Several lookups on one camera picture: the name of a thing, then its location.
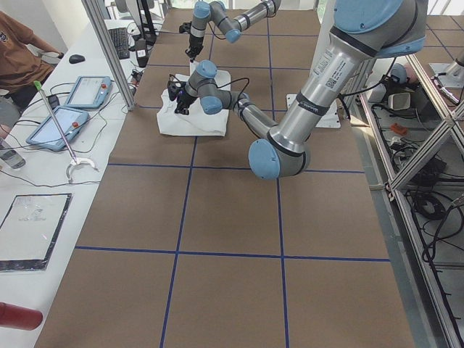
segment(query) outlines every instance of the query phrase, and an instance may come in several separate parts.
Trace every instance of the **black mouse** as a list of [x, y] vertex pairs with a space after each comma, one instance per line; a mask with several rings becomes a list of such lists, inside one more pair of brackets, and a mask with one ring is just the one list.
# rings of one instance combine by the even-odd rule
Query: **black mouse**
[[71, 64], [80, 63], [80, 62], [83, 62], [84, 60], [86, 60], [86, 58], [84, 56], [81, 56], [80, 54], [73, 54], [70, 57]]

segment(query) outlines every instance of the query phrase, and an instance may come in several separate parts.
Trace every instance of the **black keyboard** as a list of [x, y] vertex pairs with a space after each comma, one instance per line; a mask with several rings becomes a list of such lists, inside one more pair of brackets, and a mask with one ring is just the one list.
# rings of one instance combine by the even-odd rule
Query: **black keyboard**
[[127, 59], [131, 55], [129, 53], [129, 40], [126, 28], [108, 29], [109, 37], [115, 45], [117, 57], [119, 59]]

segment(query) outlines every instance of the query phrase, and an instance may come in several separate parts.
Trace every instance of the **red cylinder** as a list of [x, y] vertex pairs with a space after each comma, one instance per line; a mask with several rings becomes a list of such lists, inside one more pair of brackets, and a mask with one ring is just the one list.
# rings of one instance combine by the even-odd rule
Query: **red cylinder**
[[42, 323], [43, 319], [44, 316], [38, 310], [0, 302], [0, 326], [5, 328], [33, 330]]

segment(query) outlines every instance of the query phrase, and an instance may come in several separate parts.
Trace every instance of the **white cloth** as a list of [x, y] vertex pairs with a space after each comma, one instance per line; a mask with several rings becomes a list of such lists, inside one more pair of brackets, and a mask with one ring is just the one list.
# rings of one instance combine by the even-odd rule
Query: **white cloth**
[[[190, 73], [194, 71], [195, 65], [191, 65]], [[187, 81], [188, 76], [175, 75], [176, 78], [182, 81]], [[218, 70], [216, 75], [216, 83], [218, 86], [223, 86], [231, 82], [231, 74], [224, 70]], [[227, 85], [222, 88], [230, 91], [231, 86]], [[222, 110], [215, 115], [207, 115], [203, 112], [199, 98], [188, 109], [189, 115], [175, 114], [174, 110], [177, 106], [176, 101], [169, 100], [167, 89], [162, 92], [162, 108], [157, 113], [158, 128], [161, 134], [170, 136], [224, 136], [229, 110]]]

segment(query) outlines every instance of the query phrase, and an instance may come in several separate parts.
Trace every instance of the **white table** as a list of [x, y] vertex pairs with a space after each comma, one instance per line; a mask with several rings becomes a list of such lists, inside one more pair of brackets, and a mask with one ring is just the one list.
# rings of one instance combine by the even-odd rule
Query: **white table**
[[[107, 25], [108, 28], [116, 28], [126, 27], [128, 23], [130, 21], [112, 20], [108, 21]], [[71, 65], [68, 62], [71, 54], [82, 54], [86, 61]], [[132, 52], [130, 59], [124, 59], [120, 62], [126, 76], [129, 76], [134, 65], [137, 65], [135, 55]], [[43, 85], [43, 89], [48, 94], [52, 86], [59, 83], [75, 82], [80, 75], [112, 76], [91, 25], [83, 31], [78, 42], [66, 53]], [[72, 85], [59, 86], [54, 88], [53, 92], [70, 91], [71, 88]], [[111, 96], [116, 91], [118, 91], [117, 86], [113, 83], [109, 95]], [[60, 98], [62, 104], [65, 98], [66, 96]], [[94, 160], [99, 172], [89, 166], [78, 167], [72, 172], [75, 183], [100, 181], [102, 179], [109, 154], [123, 126], [126, 111], [123, 98], [118, 94], [111, 104], [101, 112], [101, 115], [107, 120], [106, 128], [98, 137], [91, 152], [78, 154], [78, 156], [89, 157]], [[46, 116], [46, 108], [40, 101], [26, 110], [22, 119], [41, 121]], [[30, 124], [26, 124], [28, 123], [18, 124], [12, 130], [12, 135], [16, 136], [22, 145], [27, 145], [25, 140], [34, 129]], [[71, 143], [72, 148], [81, 151], [90, 149], [97, 133], [103, 126], [104, 121], [99, 116], [96, 116], [75, 137]], [[11, 136], [7, 141], [11, 146], [17, 146], [16, 141]], [[2, 163], [4, 171], [32, 181], [35, 184], [57, 185], [67, 182], [65, 171], [70, 164], [68, 152], [54, 153], [43, 149], [34, 151], [20, 149], [18, 152], [25, 158], [26, 165], [19, 170], [11, 170], [6, 164]], [[47, 269], [34, 272], [0, 273], [0, 302], [40, 310], [46, 318], [97, 189], [98, 184], [38, 188], [0, 173], [0, 219], [2, 220], [14, 197], [18, 194], [72, 194], [72, 201]], [[0, 328], [0, 348], [33, 347], [44, 322], [45, 320], [41, 326], [33, 331]]]

